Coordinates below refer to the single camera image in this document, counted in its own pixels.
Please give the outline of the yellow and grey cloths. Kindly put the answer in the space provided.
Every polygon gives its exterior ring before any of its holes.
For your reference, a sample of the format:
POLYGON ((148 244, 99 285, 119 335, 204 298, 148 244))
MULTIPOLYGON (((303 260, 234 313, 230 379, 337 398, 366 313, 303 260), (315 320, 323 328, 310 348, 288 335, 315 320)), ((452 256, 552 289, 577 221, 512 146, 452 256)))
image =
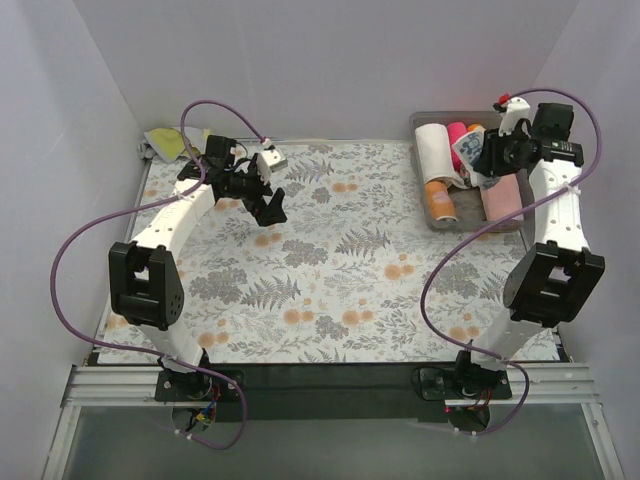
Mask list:
MULTIPOLYGON (((194 155, 201 155, 211 130, 186 127, 185 134, 194 155)), ((137 152, 140 159, 160 159, 166 164, 173 163, 179 157, 189 157, 179 127, 156 128, 145 132, 137 152)))

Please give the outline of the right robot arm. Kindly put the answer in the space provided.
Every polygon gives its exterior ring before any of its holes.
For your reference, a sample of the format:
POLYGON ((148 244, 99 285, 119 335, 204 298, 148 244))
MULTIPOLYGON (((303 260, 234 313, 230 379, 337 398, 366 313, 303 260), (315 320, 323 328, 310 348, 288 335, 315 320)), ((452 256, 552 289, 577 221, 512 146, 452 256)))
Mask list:
POLYGON ((482 153, 471 164, 488 177, 526 171, 536 209, 534 240, 507 277, 504 311, 457 355, 453 387, 469 398, 505 382, 507 361, 532 337, 573 321, 605 270, 582 227, 574 182, 584 157, 569 139, 572 106, 541 103, 531 115, 524 99, 512 97, 494 108, 501 123, 485 132, 482 153))

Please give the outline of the blue patterned towel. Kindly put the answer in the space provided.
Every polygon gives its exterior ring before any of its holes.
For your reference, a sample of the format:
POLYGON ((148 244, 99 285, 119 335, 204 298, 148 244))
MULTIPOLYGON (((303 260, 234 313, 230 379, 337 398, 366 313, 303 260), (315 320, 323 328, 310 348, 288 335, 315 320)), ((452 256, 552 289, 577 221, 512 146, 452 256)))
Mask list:
POLYGON ((453 143, 453 151, 466 168, 472 169, 479 160, 483 151, 484 135, 484 130, 469 131, 453 143))

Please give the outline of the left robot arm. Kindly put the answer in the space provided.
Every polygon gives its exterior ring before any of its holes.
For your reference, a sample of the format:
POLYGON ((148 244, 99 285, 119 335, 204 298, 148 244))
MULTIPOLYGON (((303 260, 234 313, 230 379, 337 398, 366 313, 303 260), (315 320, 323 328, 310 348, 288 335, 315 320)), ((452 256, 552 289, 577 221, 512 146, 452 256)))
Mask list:
POLYGON ((189 161, 174 185, 177 201, 163 206, 130 242, 116 242, 108 254, 113 313, 137 327, 159 351, 169 384, 193 400, 213 386, 205 350, 180 316, 185 294, 176 259, 199 220, 225 198, 239 200, 257 224, 287 220, 283 189, 274 189, 273 173, 287 165, 285 156, 265 139, 251 157, 238 157, 236 140, 211 135, 205 151, 189 161))

